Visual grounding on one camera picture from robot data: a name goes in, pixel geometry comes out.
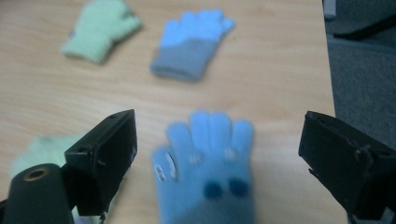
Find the gray glove cuff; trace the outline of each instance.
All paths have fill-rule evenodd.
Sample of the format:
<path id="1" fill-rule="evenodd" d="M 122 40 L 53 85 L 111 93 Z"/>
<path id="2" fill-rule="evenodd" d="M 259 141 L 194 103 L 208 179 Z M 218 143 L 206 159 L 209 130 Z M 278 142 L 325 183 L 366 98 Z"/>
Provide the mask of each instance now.
<path id="1" fill-rule="evenodd" d="M 218 43 L 203 39 L 189 39 L 181 45 L 160 48 L 150 65 L 153 74 L 182 80 L 199 79 Z"/>

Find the blue glove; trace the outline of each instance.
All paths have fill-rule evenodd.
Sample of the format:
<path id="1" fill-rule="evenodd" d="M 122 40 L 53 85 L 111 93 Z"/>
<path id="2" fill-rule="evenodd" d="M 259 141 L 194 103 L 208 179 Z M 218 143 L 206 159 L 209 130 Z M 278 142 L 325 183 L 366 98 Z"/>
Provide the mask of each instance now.
<path id="1" fill-rule="evenodd" d="M 221 39 L 234 27 L 219 9 L 184 12 L 165 24 L 159 53 L 150 66 L 158 76 L 195 80 L 202 76 Z"/>
<path id="2" fill-rule="evenodd" d="M 197 111 L 190 127 L 167 130 L 171 147 L 153 152 L 162 224 L 255 223 L 249 152 L 253 126 Z"/>

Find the table surface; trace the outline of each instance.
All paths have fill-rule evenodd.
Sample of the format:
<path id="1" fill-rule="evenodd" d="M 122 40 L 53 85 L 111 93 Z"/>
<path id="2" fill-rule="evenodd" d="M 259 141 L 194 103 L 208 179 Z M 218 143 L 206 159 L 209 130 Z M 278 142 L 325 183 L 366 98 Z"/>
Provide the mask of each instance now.
<path id="1" fill-rule="evenodd" d="M 165 129 L 198 108 L 254 123 L 251 156 L 258 223 L 346 223 L 345 211 L 298 156 L 304 114 L 333 115 L 321 1 L 128 0 L 143 28 L 103 65 L 60 53 L 85 1 L 0 1 L 0 198 L 11 161 L 43 134 L 91 129 L 134 109 L 138 155 L 108 223 L 158 223 L 152 150 Z M 149 71 L 164 23 L 218 7 L 236 22 L 204 78 L 186 83 Z"/>

